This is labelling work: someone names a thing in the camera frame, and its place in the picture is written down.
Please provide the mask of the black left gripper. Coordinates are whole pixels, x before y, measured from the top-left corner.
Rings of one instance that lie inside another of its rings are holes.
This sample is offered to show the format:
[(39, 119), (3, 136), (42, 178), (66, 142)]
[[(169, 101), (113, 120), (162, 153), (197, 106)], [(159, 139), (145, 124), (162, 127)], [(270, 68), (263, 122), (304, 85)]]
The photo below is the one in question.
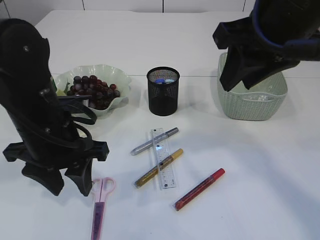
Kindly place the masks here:
[(32, 154), (23, 142), (11, 143), (3, 151), (8, 162), (16, 160), (26, 164), (21, 173), (58, 196), (64, 187), (64, 181), (59, 170), (65, 169), (65, 176), (71, 179), (80, 193), (87, 197), (92, 189), (93, 159), (104, 162), (110, 153), (106, 142), (93, 141), (93, 147), (88, 150), (72, 150), (60, 147), (57, 151), (40, 149)]

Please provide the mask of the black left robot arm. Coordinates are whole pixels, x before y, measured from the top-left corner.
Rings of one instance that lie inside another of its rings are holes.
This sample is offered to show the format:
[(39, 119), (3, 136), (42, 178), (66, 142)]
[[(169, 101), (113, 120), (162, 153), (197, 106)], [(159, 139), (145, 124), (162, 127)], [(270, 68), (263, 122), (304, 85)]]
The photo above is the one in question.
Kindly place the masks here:
[(55, 196), (64, 187), (61, 170), (87, 196), (93, 159), (105, 161), (109, 148), (86, 129), (97, 116), (80, 97), (58, 98), (49, 57), (49, 41), (31, 23), (0, 21), (0, 103), (21, 137), (3, 155), (8, 162), (24, 161), (22, 174)]

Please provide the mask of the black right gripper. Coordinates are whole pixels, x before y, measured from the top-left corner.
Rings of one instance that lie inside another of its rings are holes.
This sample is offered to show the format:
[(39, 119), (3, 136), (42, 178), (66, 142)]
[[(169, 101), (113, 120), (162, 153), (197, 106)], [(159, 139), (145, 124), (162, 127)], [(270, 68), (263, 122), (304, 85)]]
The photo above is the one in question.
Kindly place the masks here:
[(212, 37), (218, 49), (227, 49), (219, 79), (226, 92), (239, 82), (249, 90), (283, 69), (294, 68), (300, 63), (299, 60), (286, 59), (262, 45), (256, 37), (250, 17), (220, 22)]

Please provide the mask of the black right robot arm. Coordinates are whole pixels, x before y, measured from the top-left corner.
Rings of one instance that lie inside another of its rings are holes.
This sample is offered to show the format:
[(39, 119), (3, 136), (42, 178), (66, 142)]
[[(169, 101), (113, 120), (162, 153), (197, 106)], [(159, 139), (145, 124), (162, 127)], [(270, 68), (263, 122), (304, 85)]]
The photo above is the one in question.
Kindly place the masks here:
[(220, 83), (227, 92), (239, 82), (250, 89), (268, 77), (320, 60), (318, 0), (257, 0), (250, 15), (220, 22), (212, 37), (227, 50)]

